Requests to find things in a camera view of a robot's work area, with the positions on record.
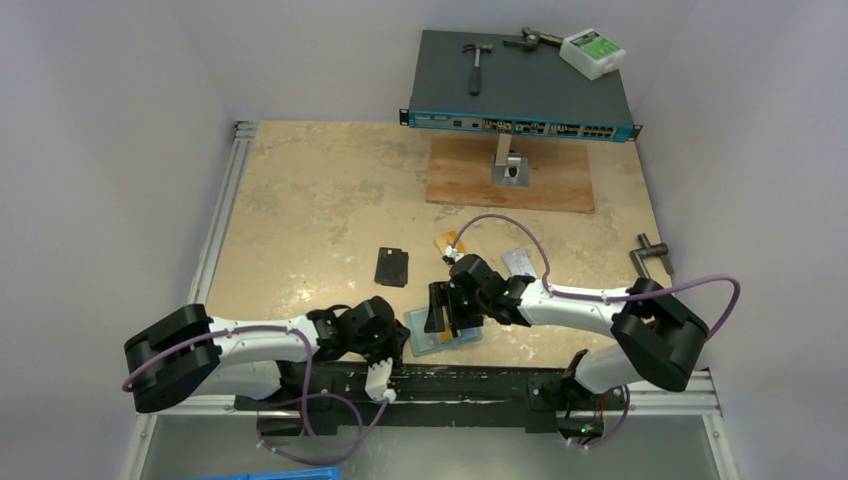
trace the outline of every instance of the tabletop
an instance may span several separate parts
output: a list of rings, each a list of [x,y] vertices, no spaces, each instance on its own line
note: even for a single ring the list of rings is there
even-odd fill
[[[261,122],[207,299],[209,314],[282,319],[379,295],[403,321],[404,312],[427,306],[429,283],[448,279],[434,237],[481,213],[506,214],[529,227],[550,257],[557,285],[630,286],[637,275],[628,252],[638,248],[636,236],[645,232],[659,241],[633,143],[538,140],[586,145],[596,210],[581,214],[425,203],[436,135],[488,138],[384,123]],[[516,247],[543,271],[532,242],[506,222],[482,220],[462,241],[504,277],[509,273],[500,256]],[[406,287],[374,282],[380,247],[409,253]],[[656,281],[671,285],[659,260],[647,263]],[[404,361],[562,368],[578,350],[612,343],[569,328],[494,320],[482,331],[481,341],[422,357],[413,357],[407,345]]]

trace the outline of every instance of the table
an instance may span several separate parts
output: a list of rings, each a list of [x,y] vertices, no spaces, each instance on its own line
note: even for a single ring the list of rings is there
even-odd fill
[[[234,143],[234,158],[239,155],[237,145],[238,149],[244,145],[239,140],[241,132]],[[233,319],[290,317],[372,295],[384,296],[401,319],[404,311],[424,306],[427,283],[447,277],[432,238],[492,211],[424,203],[430,139],[445,134],[452,133],[389,124],[262,122],[220,258],[216,262],[216,248],[207,248],[191,298],[206,298],[210,314]],[[632,144],[587,146],[596,196],[594,214],[505,213],[539,236],[551,256],[554,281],[598,288],[627,285],[636,277],[627,255],[637,245],[636,235],[645,232],[659,238],[638,155]],[[236,177],[240,171],[234,171]],[[215,232],[225,229],[219,223],[225,217],[213,221],[211,244],[217,243]],[[506,269],[500,254],[516,246],[538,259],[515,227],[484,222],[469,229],[463,241],[502,274]],[[410,253],[406,288],[373,283],[380,246]],[[658,259],[648,263],[660,283],[670,284]],[[206,269],[216,264],[207,295]],[[407,347],[404,360],[561,368],[575,351],[610,342],[566,328],[501,327],[490,321],[480,342],[421,358],[413,357]],[[693,480],[733,479],[709,374],[697,376],[690,383],[692,392],[671,396],[655,394],[656,388],[650,386],[636,393],[633,386],[638,411],[631,411],[619,438],[588,456],[564,448],[558,434],[528,435],[516,428],[378,426],[360,451],[340,465],[342,478],[505,480],[567,474],[660,480],[686,472]],[[184,408],[138,416],[131,448],[137,459],[131,471],[137,475],[132,478],[303,468],[257,450],[255,416],[221,406],[215,400],[200,399]],[[355,433],[353,427],[341,427],[339,439],[350,439]],[[312,440],[286,440],[286,448],[307,456],[328,454]],[[656,461],[657,451],[663,452],[666,461]]]
[[[490,136],[375,123],[262,122],[207,311],[231,319],[288,318],[380,295],[402,320],[404,312],[427,306],[430,282],[448,278],[433,238],[494,211],[512,216],[537,235],[551,259],[553,283],[603,288],[629,286],[636,279],[628,252],[638,247],[637,234],[659,234],[634,144],[584,142],[596,211],[575,214],[425,203],[434,135]],[[469,252],[504,277],[508,272],[500,255],[516,247],[525,247],[542,272],[532,243],[506,222],[483,220],[462,240]],[[409,252],[405,288],[374,283],[382,246]],[[659,260],[648,263],[658,282],[671,284]],[[578,350],[610,343],[578,330],[490,321],[480,342],[418,358],[407,346],[404,361],[564,367]]]

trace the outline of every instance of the white 3d printed part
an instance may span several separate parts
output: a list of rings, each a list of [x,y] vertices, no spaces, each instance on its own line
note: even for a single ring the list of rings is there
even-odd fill
[[[618,69],[624,50],[594,29],[563,39],[559,56],[589,80]]]

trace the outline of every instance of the white backdrop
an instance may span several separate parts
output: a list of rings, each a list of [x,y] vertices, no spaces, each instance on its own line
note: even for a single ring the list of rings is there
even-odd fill
[[[845,478],[848,5],[700,1],[637,113],[677,281],[742,298],[707,345],[745,479]],[[685,295],[715,319],[728,292]]]
[[[171,0],[239,118],[397,119],[424,29],[560,35],[589,27],[627,50],[631,108],[695,0]]]
[[[164,0],[0,4],[0,477],[116,478],[232,124]]]

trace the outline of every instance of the hammer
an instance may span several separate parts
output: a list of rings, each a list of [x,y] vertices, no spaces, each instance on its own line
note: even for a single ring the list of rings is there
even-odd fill
[[[491,43],[469,43],[462,47],[463,52],[474,50],[474,67],[471,69],[471,83],[468,86],[468,93],[477,96],[480,95],[480,52],[492,52]]]

